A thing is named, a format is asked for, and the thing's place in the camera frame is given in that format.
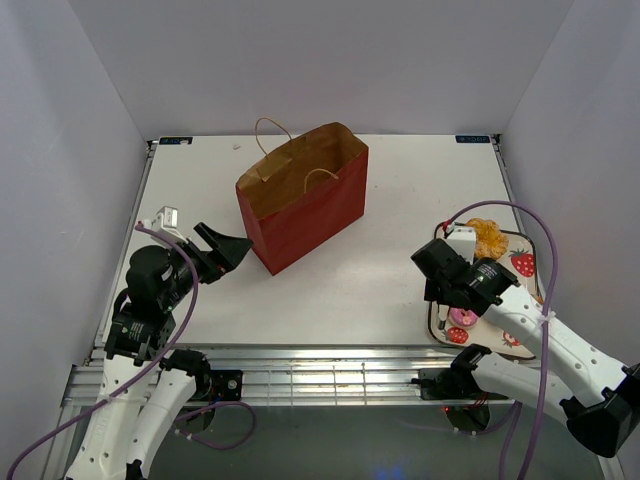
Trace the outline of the silver metal tongs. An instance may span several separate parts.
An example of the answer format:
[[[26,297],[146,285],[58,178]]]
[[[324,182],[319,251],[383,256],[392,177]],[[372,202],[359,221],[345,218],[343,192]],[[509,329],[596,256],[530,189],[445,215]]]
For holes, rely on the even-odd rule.
[[[444,330],[449,315],[449,307],[446,305],[437,305],[437,329]]]

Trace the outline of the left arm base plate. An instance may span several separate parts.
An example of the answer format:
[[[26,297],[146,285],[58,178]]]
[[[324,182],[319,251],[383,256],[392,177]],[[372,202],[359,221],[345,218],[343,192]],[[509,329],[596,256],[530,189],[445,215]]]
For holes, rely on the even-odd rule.
[[[208,403],[239,401],[242,398],[242,370],[211,370],[204,375],[201,399]]]

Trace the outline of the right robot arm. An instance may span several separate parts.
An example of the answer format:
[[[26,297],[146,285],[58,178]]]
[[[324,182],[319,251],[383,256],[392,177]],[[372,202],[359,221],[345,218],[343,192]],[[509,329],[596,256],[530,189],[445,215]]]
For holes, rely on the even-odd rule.
[[[426,277],[425,299],[471,310],[514,337],[547,368],[541,372],[471,344],[423,391],[445,398],[489,392],[510,397],[567,426],[594,454],[614,457],[639,423],[639,368],[597,350],[543,307],[502,264],[490,258],[469,263],[445,240],[433,239],[412,255]]]

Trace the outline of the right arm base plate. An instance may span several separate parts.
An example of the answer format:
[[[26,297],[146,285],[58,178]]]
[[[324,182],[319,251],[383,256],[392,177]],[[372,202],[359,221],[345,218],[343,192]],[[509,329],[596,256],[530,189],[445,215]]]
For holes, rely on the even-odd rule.
[[[421,369],[410,383],[420,390],[423,400],[504,400],[505,395],[482,390],[467,371],[446,368]]]

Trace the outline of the red paper bag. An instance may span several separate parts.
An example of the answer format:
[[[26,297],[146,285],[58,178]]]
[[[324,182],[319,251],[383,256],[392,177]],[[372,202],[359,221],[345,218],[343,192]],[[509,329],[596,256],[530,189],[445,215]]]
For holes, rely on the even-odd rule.
[[[364,215],[369,147],[332,122],[261,152],[235,189],[253,251],[276,275]]]

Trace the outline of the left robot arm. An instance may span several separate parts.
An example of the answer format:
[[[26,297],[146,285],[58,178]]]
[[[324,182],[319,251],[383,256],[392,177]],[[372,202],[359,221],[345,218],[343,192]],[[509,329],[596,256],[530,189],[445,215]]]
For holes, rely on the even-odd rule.
[[[114,303],[104,347],[103,374],[84,438],[68,479],[145,479],[170,430],[194,439],[184,423],[223,407],[243,407],[238,395],[217,393],[222,375],[206,356],[174,344],[186,325],[173,312],[202,284],[233,271],[251,240],[218,233],[203,223],[200,250],[161,218],[141,221],[137,231],[154,244],[130,257],[126,287]]]

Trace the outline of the round sugared bread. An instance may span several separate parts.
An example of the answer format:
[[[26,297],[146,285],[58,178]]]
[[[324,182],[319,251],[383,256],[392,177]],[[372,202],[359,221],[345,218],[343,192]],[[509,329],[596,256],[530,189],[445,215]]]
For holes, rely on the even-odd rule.
[[[472,218],[466,222],[476,232],[474,255],[477,259],[490,258],[497,260],[509,247],[508,237],[502,233],[499,225],[490,219]]]

